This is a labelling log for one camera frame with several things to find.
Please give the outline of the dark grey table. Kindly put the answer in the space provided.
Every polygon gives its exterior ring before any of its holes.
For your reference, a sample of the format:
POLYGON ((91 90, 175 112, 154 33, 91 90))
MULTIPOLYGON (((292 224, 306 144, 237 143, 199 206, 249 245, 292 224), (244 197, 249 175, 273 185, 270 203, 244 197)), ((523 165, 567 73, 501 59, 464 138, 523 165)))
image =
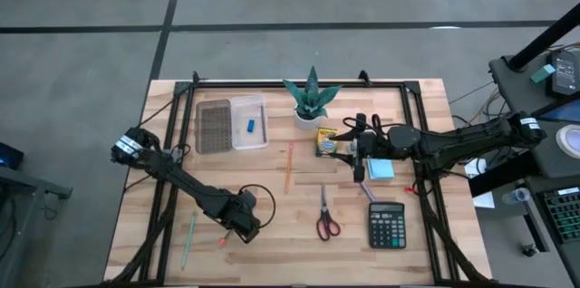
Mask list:
POLYGON ((14 288, 44 196, 68 199, 71 187, 0 167, 0 288, 14 288))

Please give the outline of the tablet with blue screen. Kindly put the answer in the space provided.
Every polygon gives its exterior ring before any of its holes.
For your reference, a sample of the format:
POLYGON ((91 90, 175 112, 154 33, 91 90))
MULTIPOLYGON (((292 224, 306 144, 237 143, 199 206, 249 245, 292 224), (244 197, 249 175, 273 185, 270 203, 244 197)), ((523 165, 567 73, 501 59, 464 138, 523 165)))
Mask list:
POLYGON ((540 118, 551 121, 565 121, 580 124, 580 99, 549 106, 540 113, 540 118))

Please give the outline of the white round device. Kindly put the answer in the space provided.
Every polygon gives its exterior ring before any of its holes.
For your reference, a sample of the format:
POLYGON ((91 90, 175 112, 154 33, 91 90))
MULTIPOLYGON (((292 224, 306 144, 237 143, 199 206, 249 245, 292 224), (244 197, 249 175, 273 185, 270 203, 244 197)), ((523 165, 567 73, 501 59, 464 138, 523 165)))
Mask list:
POLYGON ((556 133, 557 146, 569 157, 580 159, 580 125, 569 124, 556 133))

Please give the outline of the dark keyboard shelf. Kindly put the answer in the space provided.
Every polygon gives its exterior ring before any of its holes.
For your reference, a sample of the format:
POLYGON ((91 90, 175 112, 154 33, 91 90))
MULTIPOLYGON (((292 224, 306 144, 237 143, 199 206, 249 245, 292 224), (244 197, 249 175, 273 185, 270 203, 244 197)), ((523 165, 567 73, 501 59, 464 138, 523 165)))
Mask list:
POLYGON ((531 201, 535 204, 538 217, 532 220, 529 215, 527 223, 534 243, 540 253, 550 252, 548 242, 555 245, 560 260, 567 275, 575 288, 580 288, 580 237, 569 243, 563 243, 554 218, 550 215, 547 203, 543 199, 545 193, 560 190, 573 190, 573 194, 580 195, 580 178, 545 179, 529 177, 524 180, 525 187, 531 193, 531 201))

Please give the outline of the purple pen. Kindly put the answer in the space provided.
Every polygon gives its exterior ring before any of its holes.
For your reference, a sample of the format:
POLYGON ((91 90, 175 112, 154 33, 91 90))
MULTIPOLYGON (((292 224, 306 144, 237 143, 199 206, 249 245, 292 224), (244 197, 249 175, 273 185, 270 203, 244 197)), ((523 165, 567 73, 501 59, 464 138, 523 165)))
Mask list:
POLYGON ((369 187, 366 185, 366 183, 361 182, 359 184, 360 184, 360 187, 362 188, 362 190, 364 191, 364 193, 366 194, 366 196, 369 198, 370 202, 371 203, 376 202, 376 197, 374 196, 372 191, 369 189, 369 187))

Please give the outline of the yellow green crayon box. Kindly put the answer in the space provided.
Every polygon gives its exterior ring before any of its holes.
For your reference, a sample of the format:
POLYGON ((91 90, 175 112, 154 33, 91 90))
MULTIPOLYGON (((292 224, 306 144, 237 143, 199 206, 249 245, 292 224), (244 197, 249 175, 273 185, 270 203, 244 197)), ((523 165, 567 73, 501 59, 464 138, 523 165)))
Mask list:
POLYGON ((337 129, 319 128, 316 136, 315 155, 328 157, 337 151, 337 142, 332 137, 338 134, 337 129))

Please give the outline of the clear water bottle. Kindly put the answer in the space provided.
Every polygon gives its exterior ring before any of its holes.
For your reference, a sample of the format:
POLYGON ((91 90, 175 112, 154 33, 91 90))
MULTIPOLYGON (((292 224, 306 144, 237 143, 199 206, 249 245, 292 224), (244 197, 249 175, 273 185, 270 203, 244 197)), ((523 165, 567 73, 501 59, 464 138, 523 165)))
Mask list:
POLYGON ((527 202, 531 197, 530 191, 525 187, 515 188, 507 193, 504 193, 501 200, 506 205, 515 205, 518 203, 527 202))

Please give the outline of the white paper sheet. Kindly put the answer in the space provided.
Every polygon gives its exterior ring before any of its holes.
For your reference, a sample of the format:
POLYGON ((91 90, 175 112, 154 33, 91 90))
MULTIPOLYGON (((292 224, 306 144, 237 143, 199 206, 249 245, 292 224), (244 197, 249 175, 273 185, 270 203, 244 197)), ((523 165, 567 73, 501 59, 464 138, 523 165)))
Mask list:
POLYGON ((491 192, 487 192, 485 194, 479 195, 477 197, 472 198, 474 207, 478 208, 486 208, 486 209, 494 209, 495 202, 494 197, 491 192))

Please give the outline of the black power adapter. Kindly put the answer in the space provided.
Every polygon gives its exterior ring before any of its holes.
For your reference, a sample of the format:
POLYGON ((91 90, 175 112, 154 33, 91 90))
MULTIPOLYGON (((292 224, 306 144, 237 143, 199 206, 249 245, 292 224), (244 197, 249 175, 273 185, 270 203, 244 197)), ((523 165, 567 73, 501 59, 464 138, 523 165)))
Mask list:
POLYGON ((571 52, 559 50, 547 58, 555 71, 548 77, 546 95, 569 96, 580 90, 580 60, 571 52))

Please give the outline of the black keyboard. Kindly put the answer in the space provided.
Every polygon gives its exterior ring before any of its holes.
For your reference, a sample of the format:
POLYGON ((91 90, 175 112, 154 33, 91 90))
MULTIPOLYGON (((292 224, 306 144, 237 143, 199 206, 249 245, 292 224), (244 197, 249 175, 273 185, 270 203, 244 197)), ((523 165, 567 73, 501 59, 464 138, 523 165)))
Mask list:
POLYGON ((550 225, 561 244, 580 242, 580 187, 567 187, 540 194, 550 225))

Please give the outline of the teal cloth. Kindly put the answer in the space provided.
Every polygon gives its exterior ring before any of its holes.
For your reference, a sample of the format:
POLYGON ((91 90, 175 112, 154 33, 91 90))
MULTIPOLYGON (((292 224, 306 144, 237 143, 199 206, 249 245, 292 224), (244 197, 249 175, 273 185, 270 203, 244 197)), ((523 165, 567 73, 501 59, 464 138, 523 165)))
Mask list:
POLYGON ((368 158, 367 169, 370 180, 390 180, 394 178, 394 169, 390 159, 368 158))

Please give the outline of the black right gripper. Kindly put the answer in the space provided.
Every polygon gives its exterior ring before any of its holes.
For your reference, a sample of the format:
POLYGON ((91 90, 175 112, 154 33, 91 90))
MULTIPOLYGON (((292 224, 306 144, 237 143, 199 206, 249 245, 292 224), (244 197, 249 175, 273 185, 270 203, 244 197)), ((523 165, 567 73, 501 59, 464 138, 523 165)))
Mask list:
POLYGON ((351 149, 353 155, 334 154, 333 157, 343 161, 348 165, 353 164, 353 179, 355 182, 363 182, 365 179, 364 159, 377 158, 379 152, 379 140, 376 132, 371 129, 366 116, 357 113, 355 117, 354 129, 344 134, 336 135, 335 140, 352 140, 351 149))

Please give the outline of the white power block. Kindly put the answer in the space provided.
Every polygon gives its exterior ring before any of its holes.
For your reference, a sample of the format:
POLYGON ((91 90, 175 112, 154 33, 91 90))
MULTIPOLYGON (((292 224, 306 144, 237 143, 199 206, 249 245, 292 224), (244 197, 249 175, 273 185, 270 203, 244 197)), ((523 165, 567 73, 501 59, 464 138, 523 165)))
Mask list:
POLYGON ((471 159, 465 166, 464 171, 468 178, 474 178, 484 174, 487 168, 487 161, 484 158, 471 159))

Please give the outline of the light green pencil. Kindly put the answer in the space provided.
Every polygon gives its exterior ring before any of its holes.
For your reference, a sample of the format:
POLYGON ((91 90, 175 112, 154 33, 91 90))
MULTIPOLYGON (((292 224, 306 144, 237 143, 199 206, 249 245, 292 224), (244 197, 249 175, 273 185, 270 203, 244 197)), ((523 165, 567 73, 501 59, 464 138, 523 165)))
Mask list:
POLYGON ((190 223, 188 226, 188 235, 187 235, 186 242, 184 244, 184 252, 182 255, 181 267, 180 267, 182 272, 185 270, 185 267, 186 267, 188 259, 189 259, 189 250, 190 250, 190 245, 191 245, 191 239, 192 239, 192 236, 194 233, 196 218, 197 218, 197 212, 194 211, 191 215, 191 218, 190 218, 190 223))

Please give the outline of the green succulent plant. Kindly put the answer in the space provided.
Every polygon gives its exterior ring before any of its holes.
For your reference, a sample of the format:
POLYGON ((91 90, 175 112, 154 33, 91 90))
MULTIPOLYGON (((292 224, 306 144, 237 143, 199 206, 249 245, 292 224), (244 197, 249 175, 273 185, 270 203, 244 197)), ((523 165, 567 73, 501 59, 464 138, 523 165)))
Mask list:
POLYGON ((283 84, 295 98, 295 109, 306 112, 325 109, 325 105, 330 103, 342 88, 342 85, 337 85, 320 90, 317 72, 313 66, 302 90, 289 80, 283 80, 283 84))

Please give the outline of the black device with blue light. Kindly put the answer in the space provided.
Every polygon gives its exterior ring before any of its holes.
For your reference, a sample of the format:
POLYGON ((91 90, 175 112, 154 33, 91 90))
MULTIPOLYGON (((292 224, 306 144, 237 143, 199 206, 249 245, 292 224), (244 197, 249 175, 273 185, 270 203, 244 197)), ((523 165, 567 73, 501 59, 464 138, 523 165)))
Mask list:
POLYGON ((24 159, 24 153, 0 142, 0 167, 19 169, 24 159))

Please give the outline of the clear plastic storage box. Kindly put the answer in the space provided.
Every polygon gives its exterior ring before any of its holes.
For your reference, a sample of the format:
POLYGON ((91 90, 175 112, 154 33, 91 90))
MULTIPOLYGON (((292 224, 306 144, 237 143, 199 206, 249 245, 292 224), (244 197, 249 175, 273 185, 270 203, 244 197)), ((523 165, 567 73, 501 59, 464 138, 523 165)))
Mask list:
POLYGON ((263 142, 260 119, 260 105, 264 104, 266 112, 266 98, 263 95, 249 95, 234 97, 231 104, 232 147, 237 150, 261 149, 268 145, 263 142), (247 132, 248 121, 255 121, 253 132, 247 132))

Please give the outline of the black desk calculator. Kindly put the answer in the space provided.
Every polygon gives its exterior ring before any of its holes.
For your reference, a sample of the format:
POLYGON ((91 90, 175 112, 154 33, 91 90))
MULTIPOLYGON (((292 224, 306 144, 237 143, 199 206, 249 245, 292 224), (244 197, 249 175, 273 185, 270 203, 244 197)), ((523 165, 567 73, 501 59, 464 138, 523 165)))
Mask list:
POLYGON ((372 249, 404 249, 407 246, 404 204, 371 202, 368 233, 372 249))

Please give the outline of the red and black scissors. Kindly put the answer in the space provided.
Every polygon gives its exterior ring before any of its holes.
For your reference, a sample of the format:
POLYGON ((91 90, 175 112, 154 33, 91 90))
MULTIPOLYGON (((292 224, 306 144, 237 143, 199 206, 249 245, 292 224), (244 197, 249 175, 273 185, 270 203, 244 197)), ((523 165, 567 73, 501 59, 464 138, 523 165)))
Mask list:
POLYGON ((321 185, 321 210, 316 222, 316 230, 322 241, 328 241, 332 236, 338 236, 341 233, 341 227, 332 219, 328 209, 325 184, 321 185))

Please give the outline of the white round plant pot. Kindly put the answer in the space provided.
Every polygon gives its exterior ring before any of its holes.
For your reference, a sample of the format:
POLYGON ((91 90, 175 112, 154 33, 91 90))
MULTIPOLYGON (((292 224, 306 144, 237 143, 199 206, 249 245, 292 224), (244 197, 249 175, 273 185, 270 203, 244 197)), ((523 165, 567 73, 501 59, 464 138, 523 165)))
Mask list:
POLYGON ((314 130, 321 124, 322 118, 327 118, 326 109, 312 112, 295 109, 295 124, 301 130, 314 130))

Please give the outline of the black pole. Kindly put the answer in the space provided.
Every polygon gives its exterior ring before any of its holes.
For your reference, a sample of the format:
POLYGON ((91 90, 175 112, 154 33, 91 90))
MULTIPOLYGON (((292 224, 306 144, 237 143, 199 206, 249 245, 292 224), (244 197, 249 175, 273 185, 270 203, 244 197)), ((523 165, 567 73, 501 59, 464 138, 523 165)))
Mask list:
POLYGON ((580 3, 549 26, 523 50, 506 60, 507 67, 513 72, 523 72, 525 66, 579 24, 580 3))

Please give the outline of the dark grey side desk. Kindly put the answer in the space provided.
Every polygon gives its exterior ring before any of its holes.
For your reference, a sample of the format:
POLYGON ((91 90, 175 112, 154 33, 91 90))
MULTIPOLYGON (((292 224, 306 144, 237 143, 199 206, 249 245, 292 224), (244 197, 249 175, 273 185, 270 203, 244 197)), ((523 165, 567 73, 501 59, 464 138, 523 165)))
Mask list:
MULTIPOLYGON (((544 65, 545 59, 544 56, 537 57, 522 73, 511 71, 502 58, 489 62, 492 77, 511 111, 532 114, 556 101, 555 98, 545 95, 544 85, 530 80, 530 76, 544 65)), ((580 176, 580 159, 568 156, 556 143, 556 133, 564 126, 570 125, 570 122, 537 120, 547 137, 531 149, 528 155, 536 162, 540 173, 545 178, 580 176)))

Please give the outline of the small teal box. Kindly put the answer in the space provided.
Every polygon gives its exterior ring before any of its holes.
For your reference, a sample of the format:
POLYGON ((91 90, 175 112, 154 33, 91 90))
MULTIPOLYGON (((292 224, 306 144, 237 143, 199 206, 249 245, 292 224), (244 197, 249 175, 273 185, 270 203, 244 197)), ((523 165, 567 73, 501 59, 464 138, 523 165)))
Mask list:
POLYGON ((538 70, 536 70, 531 76, 530 76, 530 80, 533 83, 540 83, 545 81, 546 79, 550 78, 553 73, 556 71, 556 69, 554 68, 553 65, 551 64, 545 64, 542 67, 540 67, 538 70))

